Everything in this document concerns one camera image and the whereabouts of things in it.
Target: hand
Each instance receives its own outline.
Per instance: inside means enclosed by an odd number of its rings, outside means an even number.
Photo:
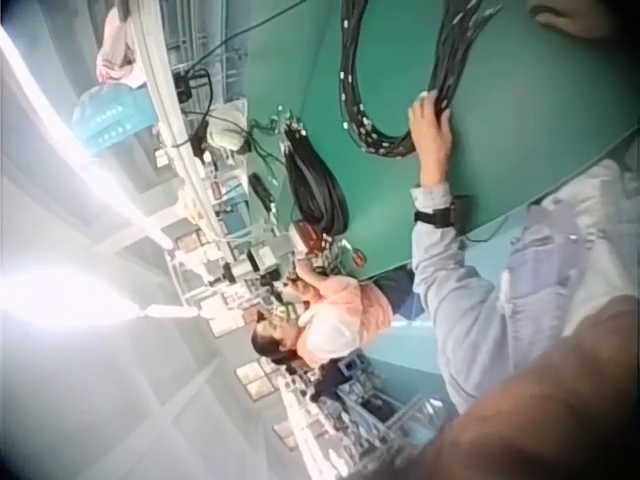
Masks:
[[[446,182],[453,139],[446,110],[440,122],[435,113],[436,92],[420,95],[409,109],[409,130],[420,159],[420,185],[435,187]]]
[[[601,0],[527,0],[527,9],[538,23],[588,39],[615,34],[616,21]]]
[[[309,257],[296,258],[296,273],[303,277],[305,273],[313,271],[313,265]]]

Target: green table surface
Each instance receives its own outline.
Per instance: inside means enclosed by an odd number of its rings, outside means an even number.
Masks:
[[[256,1],[260,12],[254,11],[254,21],[290,3]],[[474,199],[472,229],[571,178],[633,129],[640,113],[640,77],[620,52],[541,27],[524,2],[503,3],[473,47],[452,108],[449,178],[454,193]],[[368,114],[389,133],[406,130],[407,108],[428,81],[440,5],[370,2],[358,79]],[[367,257],[366,267],[354,272],[365,278],[410,258],[409,189],[417,180],[417,162],[368,155],[343,130],[339,15],[338,1],[309,0],[257,31],[247,94],[250,113],[259,120],[280,104],[301,115],[345,191],[351,216],[345,237]],[[279,151],[275,139],[263,140]],[[264,173],[259,160],[251,164]],[[286,182],[273,185],[273,192],[286,225],[291,212]],[[261,211],[253,202],[252,210]]]

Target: black strap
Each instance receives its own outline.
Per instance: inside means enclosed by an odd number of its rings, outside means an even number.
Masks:
[[[459,235],[463,235],[466,233],[470,209],[471,197],[460,195],[454,197],[451,205],[446,208],[439,208],[430,213],[415,212],[413,220],[432,225],[438,229],[454,227]]]
[[[454,225],[453,211],[453,205],[447,208],[439,208],[431,213],[417,211],[413,214],[413,220],[433,225],[436,228],[449,228]]]

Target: blue plastic crate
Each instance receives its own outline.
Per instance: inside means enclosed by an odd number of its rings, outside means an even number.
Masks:
[[[99,85],[85,92],[73,112],[71,130],[91,155],[100,153],[158,121],[145,87],[122,83]]]

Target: pink shirt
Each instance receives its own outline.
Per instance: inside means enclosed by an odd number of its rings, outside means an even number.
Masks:
[[[357,280],[336,275],[327,278],[317,293],[305,298],[316,312],[313,321],[322,321],[322,314],[333,310],[342,319],[351,319],[357,324],[359,346],[369,342],[378,332],[391,326],[391,305],[382,292],[373,284],[360,284]],[[309,348],[311,325],[305,325],[298,340],[298,355],[312,368],[317,368],[329,358],[318,357]]]

